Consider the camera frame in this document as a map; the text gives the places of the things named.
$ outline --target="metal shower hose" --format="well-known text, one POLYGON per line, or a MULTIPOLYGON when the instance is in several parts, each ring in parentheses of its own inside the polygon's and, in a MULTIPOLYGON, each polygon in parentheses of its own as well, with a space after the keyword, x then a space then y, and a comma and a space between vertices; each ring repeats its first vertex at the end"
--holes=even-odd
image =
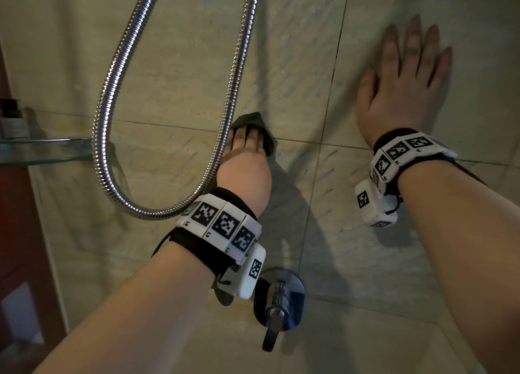
POLYGON ((211 154, 211 159, 206 167, 206 171, 202 176, 202 180, 186 199, 166 209, 154 210, 135 204, 121 192, 114 180, 107 156, 107 148, 110 140, 112 116, 119 89, 121 88, 121 82, 123 81, 128 64, 132 59, 134 50, 139 43, 139 39, 156 1, 157 0, 138 0, 134 7, 132 16, 128 21, 123 37, 121 37, 118 48, 115 51, 107 77, 105 78, 105 83, 101 89, 101 95, 96 108, 96 116, 94 118, 92 138, 94 168, 99 183, 101 184, 101 188, 112 203, 121 208, 128 215, 142 220, 165 220, 183 212, 185 208, 193 202, 193 200, 195 200, 199 195, 205 193, 210 182, 214 178, 222 152, 224 151, 224 144, 226 143, 229 127, 233 120, 233 113, 237 103, 238 89, 240 86, 240 79, 242 78, 242 70, 248 50, 251 31, 253 29, 253 20, 257 3, 257 0, 245 0, 237 46, 235 48, 235 55, 231 66, 231 75, 229 77, 226 102, 224 104, 224 113, 222 114, 220 127, 218 128, 217 140, 213 147, 213 153, 211 154))

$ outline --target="finger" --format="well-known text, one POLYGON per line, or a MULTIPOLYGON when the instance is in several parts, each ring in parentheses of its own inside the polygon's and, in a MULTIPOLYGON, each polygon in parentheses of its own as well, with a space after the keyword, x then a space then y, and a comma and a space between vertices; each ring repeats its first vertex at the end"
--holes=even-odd
POLYGON ((228 138, 226 140, 226 145, 224 146, 224 152, 222 153, 222 156, 226 156, 231 152, 231 148, 233 147, 233 136, 235 135, 235 130, 231 129, 228 133, 228 138))
POLYGON ((235 132, 235 137, 233 138, 233 150, 244 148, 245 146, 245 134, 247 131, 247 126, 241 126, 235 132))
POLYGON ((421 16, 414 16, 406 28, 405 55, 402 59, 400 77, 414 79, 421 57, 421 16))
POLYGON ((428 86, 430 78, 432 77, 437 57, 439 56, 440 47, 439 27, 433 25, 426 32, 424 37, 424 47, 419 62, 419 70, 417 71, 417 80, 425 86, 428 86))
POLYGON ((388 87, 399 76, 399 35, 397 27, 390 25, 383 35, 381 56, 381 86, 388 87))
POLYGON ((359 82, 358 95, 356 99, 356 112, 367 112, 370 109, 375 92, 375 71, 368 69, 359 82))
POLYGON ((249 130, 248 137, 245 141, 246 148, 252 148, 256 151, 256 146, 258 143, 258 128, 252 126, 251 130, 249 130))
POLYGON ((258 132, 258 141, 256 144, 256 152, 259 154, 265 155, 264 134, 262 132, 258 132))
POLYGON ((448 76, 453 61, 453 49, 451 47, 446 48, 439 55, 439 61, 437 68, 433 73, 432 83, 430 84, 430 90, 437 92, 448 76))

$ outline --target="forearm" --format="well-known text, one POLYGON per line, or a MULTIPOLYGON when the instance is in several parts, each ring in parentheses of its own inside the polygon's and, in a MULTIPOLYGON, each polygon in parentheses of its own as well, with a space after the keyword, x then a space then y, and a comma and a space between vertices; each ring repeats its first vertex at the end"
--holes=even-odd
POLYGON ((399 189, 461 332, 506 370, 520 345, 519 208, 444 161, 410 167, 399 189))
POLYGON ((166 244, 35 373, 170 372, 214 278, 191 252, 166 244))

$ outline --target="hand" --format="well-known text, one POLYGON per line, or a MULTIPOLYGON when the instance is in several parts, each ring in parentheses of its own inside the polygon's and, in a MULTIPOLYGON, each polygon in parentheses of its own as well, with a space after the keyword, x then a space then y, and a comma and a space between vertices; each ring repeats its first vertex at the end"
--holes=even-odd
POLYGON ((359 85, 356 116, 359 130, 373 148, 385 133, 396 128, 421 131, 431 116, 452 61, 452 48, 439 54, 439 28, 430 27, 421 44, 421 17, 414 16, 405 34, 405 52, 399 70, 398 35, 390 25, 383 35, 381 78, 368 71, 359 85))
POLYGON ((262 132, 251 127, 229 132, 220 167, 217 186, 236 194, 258 218, 265 210, 271 196, 272 177, 267 164, 262 132))

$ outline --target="dark green cloth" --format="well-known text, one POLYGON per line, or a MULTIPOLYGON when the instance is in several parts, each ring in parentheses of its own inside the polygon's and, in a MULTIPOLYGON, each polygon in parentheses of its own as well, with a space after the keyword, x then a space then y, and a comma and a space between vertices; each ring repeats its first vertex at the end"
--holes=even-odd
POLYGON ((275 153, 275 139, 267 128, 259 112, 240 115, 232 124, 231 129, 238 129, 242 126, 252 125, 260 128, 264 134, 264 149, 267 156, 275 153))

